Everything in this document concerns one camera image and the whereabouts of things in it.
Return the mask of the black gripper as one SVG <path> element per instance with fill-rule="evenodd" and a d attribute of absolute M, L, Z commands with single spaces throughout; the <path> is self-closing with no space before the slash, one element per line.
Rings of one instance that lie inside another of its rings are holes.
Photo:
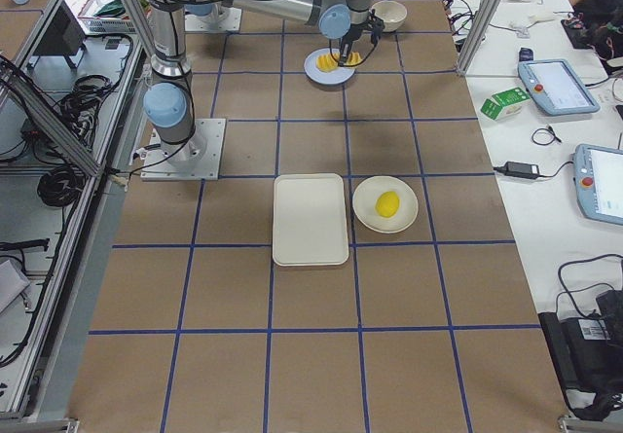
<path fill-rule="evenodd" d="M 374 9 L 367 11 L 366 18 L 356 24 L 352 24 L 348 34 L 340 39 L 339 65 L 353 66 L 358 63 L 358 52 L 352 49 L 353 43 L 361 38 L 364 32 L 370 33 L 372 45 L 378 45 L 385 30 L 385 22 L 377 16 Z"/>

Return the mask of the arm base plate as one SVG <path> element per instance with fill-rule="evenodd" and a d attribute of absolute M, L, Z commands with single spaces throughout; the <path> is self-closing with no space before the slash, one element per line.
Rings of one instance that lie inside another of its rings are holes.
<path fill-rule="evenodd" d="M 226 19 L 216 22 L 207 23 L 191 16 L 185 12 L 185 30 L 188 33 L 207 33 L 220 34 L 228 32 L 238 32 L 241 19 L 241 10 L 237 8 L 226 8 L 229 15 Z"/>
<path fill-rule="evenodd" d="M 160 144 L 144 156 L 139 171 L 144 181 L 215 181 L 219 178 L 226 120 L 196 119 L 195 134 L 179 151 L 163 144 L 155 129 L 152 143 Z"/>

